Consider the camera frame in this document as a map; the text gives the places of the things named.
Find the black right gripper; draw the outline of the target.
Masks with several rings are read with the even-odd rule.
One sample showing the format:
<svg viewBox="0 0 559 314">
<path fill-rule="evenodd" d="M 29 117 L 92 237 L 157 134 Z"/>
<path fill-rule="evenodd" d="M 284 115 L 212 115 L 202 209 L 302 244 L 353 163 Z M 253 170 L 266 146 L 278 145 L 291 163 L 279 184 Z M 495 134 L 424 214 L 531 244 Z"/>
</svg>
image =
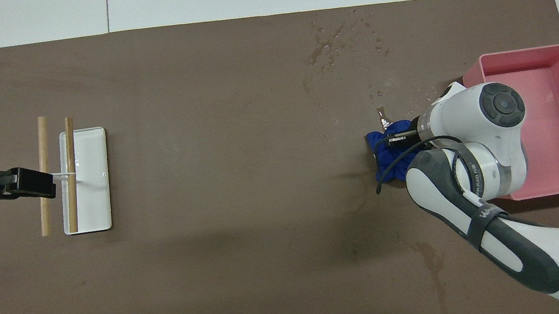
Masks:
<svg viewBox="0 0 559 314">
<path fill-rule="evenodd" d="M 389 147 L 408 147 L 420 142 L 421 139 L 417 133 L 417 124 L 417 118 L 410 121 L 402 120 L 391 123 L 387 127 L 388 135 L 391 136 L 389 140 Z"/>
</svg>

